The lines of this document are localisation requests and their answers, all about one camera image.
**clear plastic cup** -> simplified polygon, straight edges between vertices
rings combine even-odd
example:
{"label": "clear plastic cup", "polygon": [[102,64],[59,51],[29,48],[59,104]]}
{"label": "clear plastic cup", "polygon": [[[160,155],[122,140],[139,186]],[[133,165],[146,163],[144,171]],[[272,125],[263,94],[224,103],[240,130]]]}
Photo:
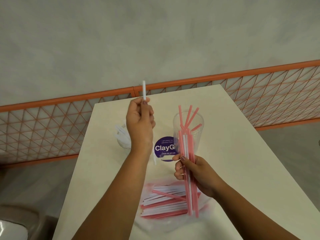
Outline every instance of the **clear plastic cup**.
{"label": "clear plastic cup", "polygon": [[[182,111],[182,121],[183,121],[183,125],[185,125],[186,123],[186,119],[188,116],[188,112],[189,110],[183,110]],[[205,125],[205,121],[203,120],[203,117],[201,114],[197,113],[195,115],[195,117],[193,118],[191,124],[188,126],[188,128],[190,130],[192,130],[193,128],[195,128],[197,125],[202,124],[202,126],[200,126],[198,129],[194,130],[191,132],[191,135],[193,136],[193,149],[194,149],[194,153],[197,152],[198,150],[198,146],[199,146],[199,142],[201,139],[201,134],[202,134],[202,130],[203,127]],[[177,113],[174,118],[173,118],[173,143],[174,143],[174,148],[176,149],[177,152],[180,152],[180,148],[179,148],[179,131],[181,130],[180,127],[180,116],[179,113]]]}

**round purple sticker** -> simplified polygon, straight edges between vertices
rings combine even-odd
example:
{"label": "round purple sticker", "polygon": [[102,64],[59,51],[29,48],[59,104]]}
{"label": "round purple sticker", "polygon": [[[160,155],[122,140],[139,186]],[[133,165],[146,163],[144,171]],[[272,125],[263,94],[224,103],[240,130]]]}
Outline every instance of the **round purple sticker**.
{"label": "round purple sticker", "polygon": [[174,149],[174,138],[172,136],[166,136],[160,138],[154,146],[154,153],[157,157],[164,157],[170,155],[177,155],[177,151]]}

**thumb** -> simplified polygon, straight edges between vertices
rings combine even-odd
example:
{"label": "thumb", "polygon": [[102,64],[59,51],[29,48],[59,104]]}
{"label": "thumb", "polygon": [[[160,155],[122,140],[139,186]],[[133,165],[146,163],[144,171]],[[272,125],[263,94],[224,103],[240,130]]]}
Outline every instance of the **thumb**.
{"label": "thumb", "polygon": [[141,102],[141,119],[150,121],[149,105],[145,100]]}
{"label": "thumb", "polygon": [[190,161],[185,156],[181,156],[180,160],[183,165],[185,165],[189,170],[191,170],[193,173],[195,173],[198,170],[198,166],[194,164],[192,161]]}

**hand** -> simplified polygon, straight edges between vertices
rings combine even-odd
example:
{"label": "hand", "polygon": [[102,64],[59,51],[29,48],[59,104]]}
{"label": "hand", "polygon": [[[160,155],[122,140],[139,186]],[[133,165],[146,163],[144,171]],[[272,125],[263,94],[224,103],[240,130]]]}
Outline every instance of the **hand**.
{"label": "hand", "polygon": [[182,166],[186,166],[190,171],[193,172],[194,177],[197,180],[198,189],[201,190],[205,195],[214,198],[218,189],[226,184],[222,178],[213,170],[213,168],[206,162],[205,159],[197,155],[194,156],[195,164],[181,154],[175,155],[172,158],[173,161],[178,161],[175,166],[176,172],[174,176],[178,180],[183,180],[183,169]]}
{"label": "hand", "polygon": [[131,138],[131,151],[150,156],[152,151],[153,131],[156,125],[154,112],[148,102],[150,98],[138,97],[130,101],[126,121]]}

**wall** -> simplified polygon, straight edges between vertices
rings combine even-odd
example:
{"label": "wall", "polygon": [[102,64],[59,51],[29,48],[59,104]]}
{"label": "wall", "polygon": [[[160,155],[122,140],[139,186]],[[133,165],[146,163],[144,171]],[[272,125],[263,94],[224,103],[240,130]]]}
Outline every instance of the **wall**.
{"label": "wall", "polygon": [[0,106],[320,58],[320,0],[1,0]]}

